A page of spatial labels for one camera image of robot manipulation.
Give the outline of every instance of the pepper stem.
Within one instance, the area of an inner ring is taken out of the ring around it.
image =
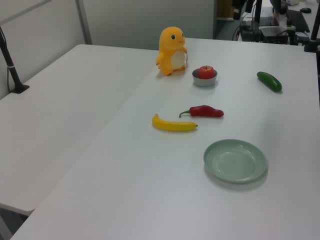
[[[179,118],[181,118],[181,115],[182,115],[182,114],[189,114],[189,113],[190,113],[190,110],[184,111],[184,112],[180,113]]]

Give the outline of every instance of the wall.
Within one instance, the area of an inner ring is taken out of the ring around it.
[[[23,83],[74,46],[85,43],[75,0],[49,1],[1,28]],[[9,81],[14,88],[11,76]],[[0,54],[0,99],[7,94],[7,64]]]
[[[94,45],[159,48],[161,31],[182,29],[187,38],[214,38],[216,0],[82,0]]]

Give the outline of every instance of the plush toy belly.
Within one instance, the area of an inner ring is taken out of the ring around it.
[[[181,51],[176,51],[171,57],[171,65],[173,69],[179,69],[185,64],[185,54]]]

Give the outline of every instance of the small metal bowl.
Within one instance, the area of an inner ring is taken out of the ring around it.
[[[210,87],[216,83],[216,78],[218,75],[218,72],[216,70],[214,70],[215,76],[213,78],[209,78],[209,79],[198,78],[198,72],[199,72],[199,68],[197,68],[196,70],[194,70],[192,72],[193,82],[195,85],[197,85],[199,87]]]

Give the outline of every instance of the red chili pepper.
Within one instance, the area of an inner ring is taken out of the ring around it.
[[[211,106],[202,105],[202,106],[192,106],[188,111],[180,113],[179,118],[182,114],[191,114],[192,117],[212,117],[220,118],[224,115],[222,110],[214,109]]]

